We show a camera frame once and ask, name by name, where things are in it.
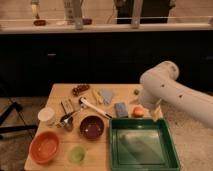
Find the small green dish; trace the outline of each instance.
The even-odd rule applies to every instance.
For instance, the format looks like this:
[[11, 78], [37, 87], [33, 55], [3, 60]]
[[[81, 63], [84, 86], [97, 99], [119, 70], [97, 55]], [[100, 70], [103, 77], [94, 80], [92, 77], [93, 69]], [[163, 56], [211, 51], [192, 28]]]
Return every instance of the small green dish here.
[[85, 158], [85, 154], [85, 149], [82, 146], [75, 146], [69, 151], [68, 160], [76, 164], [81, 164]]
[[164, 119], [112, 119], [109, 130], [112, 171], [180, 171]]

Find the white cup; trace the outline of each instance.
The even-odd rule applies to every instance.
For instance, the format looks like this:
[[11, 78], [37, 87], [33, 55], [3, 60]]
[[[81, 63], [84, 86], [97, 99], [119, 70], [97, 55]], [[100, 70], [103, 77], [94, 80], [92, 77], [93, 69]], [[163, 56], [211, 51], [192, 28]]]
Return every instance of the white cup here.
[[47, 126], [53, 126], [56, 118], [55, 111], [51, 107], [45, 107], [41, 109], [38, 113], [39, 121], [45, 123]]

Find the table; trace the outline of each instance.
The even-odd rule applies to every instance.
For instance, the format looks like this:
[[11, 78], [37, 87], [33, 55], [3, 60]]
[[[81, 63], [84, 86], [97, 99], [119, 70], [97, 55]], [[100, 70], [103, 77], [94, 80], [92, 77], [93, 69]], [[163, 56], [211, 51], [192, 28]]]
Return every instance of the table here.
[[[57, 121], [64, 115], [61, 101], [71, 99], [77, 106], [79, 97], [86, 97], [88, 101], [95, 104], [95, 98], [92, 95], [91, 88], [94, 89], [110, 89], [114, 93], [114, 97], [109, 106], [98, 105], [99, 108], [107, 111], [111, 116], [116, 117], [114, 104], [118, 102], [124, 102], [126, 104], [129, 117], [131, 117], [132, 110], [137, 103], [137, 95], [133, 92], [135, 89], [141, 90], [140, 84], [90, 84], [90, 89], [82, 93], [79, 97], [74, 97], [71, 93], [72, 88], [77, 84], [54, 84], [49, 95], [46, 106], [52, 107], [56, 112]], [[53, 161], [46, 165], [36, 164], [28, 155], [25, 170], [48, 170], [48, 171], [109, 171], [109, 145], [108, 145], [108, 127], [109, 120], [100, 116], [104, 121], [105, 128], [100, 139], [97, 141], [88, 141], [84, 139], [79, 133], [79, 126], [81, 121], [89, 116], [97, 115], [97, 112], [92, 109], [84, 109], [74, 117], [74, 128], [72, 132], [67, 132], [62, 128], [49, 128], [45, 124], [40, 123], [36, 135], [44, 131], [55, 132], [60, 139], [59, 152]], [[150, 117], [149, 112], [145, 109], [145, 117]], [[82, 164], [78, 165], [69, 162], [67, 159], [68, 152], [76, 145], [82, 145], [86, 149], [86, 156]]]

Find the red bowl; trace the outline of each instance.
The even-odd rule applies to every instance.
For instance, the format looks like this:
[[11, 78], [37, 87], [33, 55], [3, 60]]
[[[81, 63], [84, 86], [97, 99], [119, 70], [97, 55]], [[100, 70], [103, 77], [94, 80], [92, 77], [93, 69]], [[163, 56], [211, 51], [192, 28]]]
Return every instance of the red bowl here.
[[38, 164], [52, 160], [58, 151], [59, 138], [54, 132], [43, 132], [36, 136], [30, 144], [31, 158]]
[[81, 134], [88, 140], [98, 139], [104, 131], [104, 122], [98, 116], [88, 116], [80, 125]]

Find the cup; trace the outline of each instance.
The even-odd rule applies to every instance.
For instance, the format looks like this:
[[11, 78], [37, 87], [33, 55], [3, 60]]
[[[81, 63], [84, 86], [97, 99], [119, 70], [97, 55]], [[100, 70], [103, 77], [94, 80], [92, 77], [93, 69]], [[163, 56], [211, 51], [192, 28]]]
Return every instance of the cup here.
[[84, 147], [78, 145], [68, 152], [68, 160], [76, 164], [81, 164], [84, 161], [85, 155], [86, 151]]
[[39, 111], [38, 119], [47, 126], [52, 127], [56, 121], [55, 111], [51, 107], [45, 107]]

